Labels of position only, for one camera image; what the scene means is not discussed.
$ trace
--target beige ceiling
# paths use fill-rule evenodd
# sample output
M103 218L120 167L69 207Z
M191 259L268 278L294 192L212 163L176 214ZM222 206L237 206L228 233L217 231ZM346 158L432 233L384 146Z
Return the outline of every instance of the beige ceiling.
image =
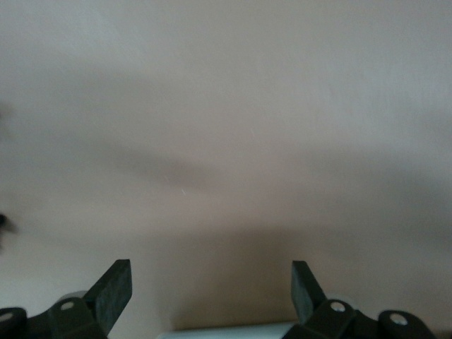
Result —
M0 307L130 258L110 338L286 321L292 259L452 331L450 1L2 1Z

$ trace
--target wall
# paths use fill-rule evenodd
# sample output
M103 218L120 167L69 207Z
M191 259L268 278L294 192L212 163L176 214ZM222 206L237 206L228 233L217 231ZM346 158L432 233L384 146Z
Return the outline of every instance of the wall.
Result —
M290 263L451 332L450 1L2 1L0 307L130 258L111 338L295 317Z

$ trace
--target blurry dark object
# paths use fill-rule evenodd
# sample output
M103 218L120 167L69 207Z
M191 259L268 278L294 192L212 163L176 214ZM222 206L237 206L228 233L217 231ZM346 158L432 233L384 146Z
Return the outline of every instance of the blurry dark object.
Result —
M132 295L130 260L117 260L82 298L67 298L27 319L0 309L1 339L105 339Z
M375 321L346 302L326 299L304 261L292 263L292 301L299 323L283 339L436 339L407 312L384 311Z

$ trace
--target screw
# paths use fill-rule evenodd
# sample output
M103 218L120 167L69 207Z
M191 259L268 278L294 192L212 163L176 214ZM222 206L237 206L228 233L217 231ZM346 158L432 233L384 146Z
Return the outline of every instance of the screw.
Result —
M67 309L71 309L74 306L73 302L65 302L61 305L61 310L66 311Z
M0 316L0 323L1 323L2 321L7 321L7 320L9 320L9 319L11 319L12 317L13 317L13 314L12 314L11 312L2 314L2 315Z
M396 324L406 326L408 325L408 320L399 313L392 313L389 318Z
M336 312L345 312L345 306L340 302L332 302L331 308Z

